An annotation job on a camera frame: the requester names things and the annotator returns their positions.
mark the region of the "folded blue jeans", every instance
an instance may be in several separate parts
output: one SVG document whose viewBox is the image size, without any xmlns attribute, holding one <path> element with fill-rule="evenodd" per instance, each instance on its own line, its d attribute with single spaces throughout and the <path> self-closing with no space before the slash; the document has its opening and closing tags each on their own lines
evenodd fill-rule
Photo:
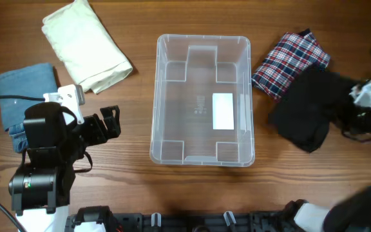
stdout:
<svg viewBox="0 0 371 232">
<path fill-rule="evenodd" d="M 0 95 L 43 97 L 44 93 L 57 92 L 53 67 L 49 63 L 36 64 L 0 74 Z M 24 130 L 24 112 L 38 101 L 1 99 L 1 118 L 5 131 L 12 138 L 15 152 L 28 148 Z"/>
</svg>

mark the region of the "wooden surface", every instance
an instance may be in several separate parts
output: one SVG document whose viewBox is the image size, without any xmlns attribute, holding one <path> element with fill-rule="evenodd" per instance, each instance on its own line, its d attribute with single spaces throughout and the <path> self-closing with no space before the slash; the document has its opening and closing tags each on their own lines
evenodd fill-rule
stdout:
<svg viewBox="0 0 371 232">
<path fill-rule="evenodd" d="M 49 62 L 58 84 L 71 84 L 41 32 L 43 17 L 66 3 L 15 2 L 0 5 L 0 73 Z M 310 28 L 332 56 L 332 69 L 361 79 L 371 75 L 371 1 L 121 1 L 92 7 L 135 71 L 99 95 L 86 95 L 84 115 L 119 105 L 122 134 L 88 149 L 94 168 L 77 175 L 70 213 L 96 205 L 109 205 L 116 213 L 248 212 L 281 209 L 298 198 L 330 207 L 371 183 L 371 144 L 347 140 L 331 127 L 321 149 L 309 155 L 266 125 L 273 104 L 256 90 L 251 167 L 162 166 L 149 158 L 158 36 L 246 36 L 255 70 L 285 32 Z M 8 182 L 19 163 L 0 118 L 0 201 L 8 209 Z M 87 165 L 78 161 L 75 167 Z M 1 212 L 0 231 L 14 231 Z"/>
</svg>

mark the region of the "plaid cloth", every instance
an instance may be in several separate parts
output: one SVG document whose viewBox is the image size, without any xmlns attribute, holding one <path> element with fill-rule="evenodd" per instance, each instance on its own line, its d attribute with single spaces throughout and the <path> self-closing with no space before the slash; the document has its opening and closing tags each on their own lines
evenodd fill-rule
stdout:
<svg viewBox="0 0 371 232">
<path fill-rule="evenodd" d="M 299 34 L 286 33 L 252 75 L 252 85 L 279 101 L 305 68 L 316 63 L 324 70 L 329 61 L 330 56 L 309 29 Z"/>
</svg>

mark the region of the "folded cream fabric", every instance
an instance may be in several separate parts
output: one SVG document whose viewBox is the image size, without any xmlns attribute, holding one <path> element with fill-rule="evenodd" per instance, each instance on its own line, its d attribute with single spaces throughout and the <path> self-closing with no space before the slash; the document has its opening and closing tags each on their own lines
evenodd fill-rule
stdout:
<svg viewBox="0 0 371 232">
<path fill-rule="evenodd" d="M 76 84 L 94 93 L 123 80 L 133 67 L 87 0 L 75 0 L 43 19 L 43 33 Z"/>
</svg>

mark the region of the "white plastic container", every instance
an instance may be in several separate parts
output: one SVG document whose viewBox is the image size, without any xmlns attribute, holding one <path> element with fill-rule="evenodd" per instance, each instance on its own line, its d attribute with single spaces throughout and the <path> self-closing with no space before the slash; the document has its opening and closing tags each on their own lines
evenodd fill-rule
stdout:
<svg viewBox="0 0 371 232">
<path fill-rule="evenodd" d="M 250 41 L 161 35 L 151 160 L 247 167 L 254 162 Z"/>
</svg>

